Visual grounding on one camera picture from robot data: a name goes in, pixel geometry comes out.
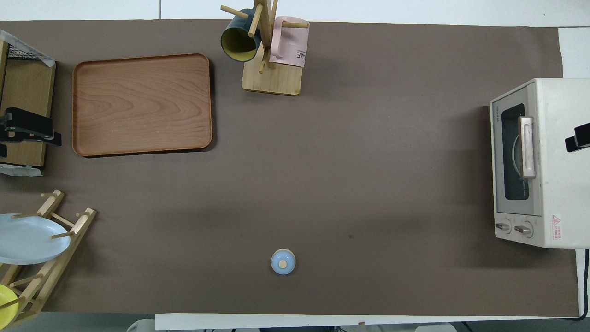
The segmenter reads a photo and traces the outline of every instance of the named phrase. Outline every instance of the power cord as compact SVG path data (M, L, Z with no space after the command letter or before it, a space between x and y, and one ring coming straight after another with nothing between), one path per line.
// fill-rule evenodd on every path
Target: power cord
M467 327L467 329L469 330L469 332L473 332L473 330L471 329L471 327L469 325L467 325L466 321L462 321L461 323L463 323L463 325L465 325L465 327Z
M589 249L586 249L585 252L586 252L586 258L584 260L584 284L582 286L584 289L584 312L578 318L564 318L566 320L581 321L584 318L586 318L586 315L588 315L588 252L589 252Z

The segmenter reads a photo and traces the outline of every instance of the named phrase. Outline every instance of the dark green mug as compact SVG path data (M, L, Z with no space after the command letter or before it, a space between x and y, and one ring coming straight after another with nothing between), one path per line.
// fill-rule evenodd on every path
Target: dark green mug
M260 46L260 30L256 29L253 38L248 36L252 19L254 18L253 9L242 9L241 12L248 15L248 18L234 17L230 24L221 34L221 48L228 57L235 61L250 61L256 55L258 46Z

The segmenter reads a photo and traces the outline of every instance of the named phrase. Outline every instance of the white table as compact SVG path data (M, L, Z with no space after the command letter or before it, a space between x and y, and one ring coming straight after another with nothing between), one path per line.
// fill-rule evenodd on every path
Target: white table
M81 19L229 19L221 4L241 9L251 0L0 0L0 21ZM584 0L281 0L277 16L308 21L560 27L563 76L590 77L590 3ZM578 281L584 250L576 251ZM579 294L580 312L584 310ZM158 314L158 330L346 326L551 317Z

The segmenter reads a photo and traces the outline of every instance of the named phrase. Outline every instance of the toaster oven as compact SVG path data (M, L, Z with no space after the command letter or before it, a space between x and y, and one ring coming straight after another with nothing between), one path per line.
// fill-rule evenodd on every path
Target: toaster oven
M496 236L590 248L590 79L533 79L490 115Z

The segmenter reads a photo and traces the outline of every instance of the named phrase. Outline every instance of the oven window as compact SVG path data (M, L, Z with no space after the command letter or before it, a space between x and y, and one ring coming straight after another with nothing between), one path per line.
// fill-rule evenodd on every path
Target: oven window
M504 155L504 195L508 200L529 198L529 184L520 177L521 163L518 117L525 115L525 106L518 104L502 112L502 154Z

